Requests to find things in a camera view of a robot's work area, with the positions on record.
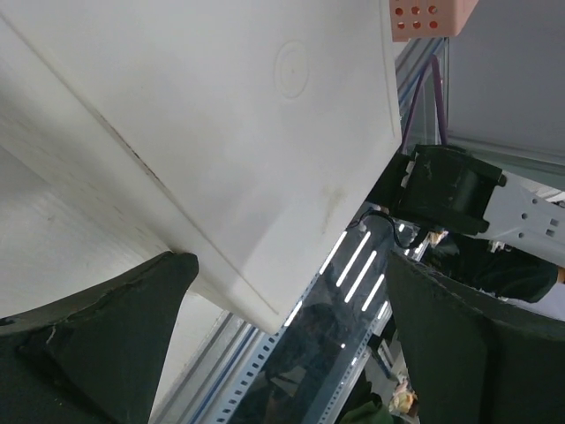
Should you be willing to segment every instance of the white plastic panel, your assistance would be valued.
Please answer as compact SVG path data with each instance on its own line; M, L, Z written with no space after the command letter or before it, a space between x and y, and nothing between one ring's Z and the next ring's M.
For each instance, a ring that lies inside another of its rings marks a hole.
M140 249L195 252L200 292L275 332L399 144L388 2L0 12L6 147Z

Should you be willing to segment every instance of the purple cable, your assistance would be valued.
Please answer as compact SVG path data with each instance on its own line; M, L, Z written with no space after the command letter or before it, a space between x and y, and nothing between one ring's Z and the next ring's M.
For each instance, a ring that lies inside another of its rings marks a hole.
M406 127L404 128L403 140L400 144L400 152L404 153L406 149L406 144L408 142L408 135L410 134L410 129L412 126L412 119L414 118L414 112L416 112L416 105L418 104L418 97L420 91L422 91L422 84L424 83L424 78L426 77L426 72L429 66L432 66L432 76L433 76L433 94L435 98L435 109L438 116L438 126L440 130L440 141L443 146L448 145L448 123L445 118L445 109L443 105L443 93L441 89L441 72L440 72L440 61L437 56L432 55L429 60L424 65L422 72L418 78L418 84L414 90L414 96L412 97L412 104L410 106L410 111L408 113L408 119L406 120Z

